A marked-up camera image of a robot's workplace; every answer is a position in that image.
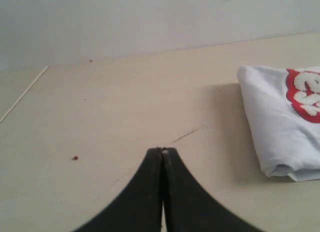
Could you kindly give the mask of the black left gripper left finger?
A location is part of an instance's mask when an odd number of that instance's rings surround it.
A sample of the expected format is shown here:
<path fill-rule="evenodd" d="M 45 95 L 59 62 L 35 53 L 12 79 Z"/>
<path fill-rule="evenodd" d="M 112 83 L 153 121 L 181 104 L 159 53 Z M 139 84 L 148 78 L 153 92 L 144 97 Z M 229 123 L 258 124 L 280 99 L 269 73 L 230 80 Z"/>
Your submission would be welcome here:
<path fill-rule="evenodd" d="M 76 231 L 161 231 L 162 149 L 146 152 L 121 193 Z"/>

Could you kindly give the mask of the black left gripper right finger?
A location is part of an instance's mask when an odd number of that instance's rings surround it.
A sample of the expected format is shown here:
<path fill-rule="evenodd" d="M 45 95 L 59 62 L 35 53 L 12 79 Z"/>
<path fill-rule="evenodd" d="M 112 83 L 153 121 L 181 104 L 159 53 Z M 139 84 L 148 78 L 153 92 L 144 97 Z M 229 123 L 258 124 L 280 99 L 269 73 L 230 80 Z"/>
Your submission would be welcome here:
<path fill-rule="evenodd" d="M 167 231 L 259 231 L 198 183 L 175 148 L 162 149 L 162 201 Z"/>

